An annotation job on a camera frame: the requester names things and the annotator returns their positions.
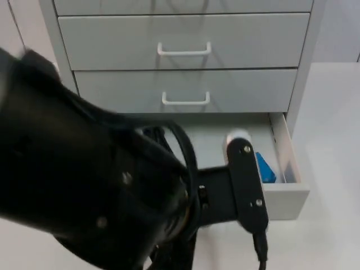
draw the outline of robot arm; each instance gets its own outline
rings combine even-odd
[[[186,166],[154,126],[174,133]],[[265,269],[268,216],[247,136],[228,136],[227,166],[198,170],[176,123],[103,111],[40,55],[17,60],[1,49],[0,131],[2,218],[108,270],[142,269],[148,256],[151,269],[191,269],[197,230],[238,221]]]

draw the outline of white floor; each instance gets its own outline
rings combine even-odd
[[[294,133],[302,177],[311,187],[296,221],[271,222],[269,270],[360,266],[360,65],[313,64]],[[90,270],[50,235],[0,220],[0,269]],[[251,236],[241,228],[199,232],[194,269],[254,270]]]

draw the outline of drawer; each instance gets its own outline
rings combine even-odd
[[[263,185],[269,218],[280,220],[298,217],[309,188],[300,178],[282,113],[160,116],[170,117],[184,127],[194,146],[199,168],[224,165],[225,136],[234,129],[246,129],[251,135],[254,150],[261,153],[277,176],[276,183]],[[183,160],[175,138],[170,134],[166,137],[175,155]]]
[[[312,0],[55,0],[63,15],[309,12]]]
[[[58,18],[73,70],[297,67],[308,13]]]
[[[290,70],[76,71],[81,97],[120,113],[287,111]]]

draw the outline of drawer handle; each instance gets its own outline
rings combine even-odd
[[[210,93],[205,93],[205,100],[203,101],[168,101],[167,93],[163,92],[163,98],[161,100],[164,105],[207,105],[210,103]]]
[[[164,52],[163,44],[159,42],[157,44],[157,54],[160,56],[206,56],[211,54],[212,44],[210,42],[206,43],[206,50],[204,51],[188,51],[188,52]]]

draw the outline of cable connector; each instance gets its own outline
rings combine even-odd
[[[266,261],[268,260],[268,241],[266,232],[253,234],[254,248],[260,262],[259,270],[266,269]]]

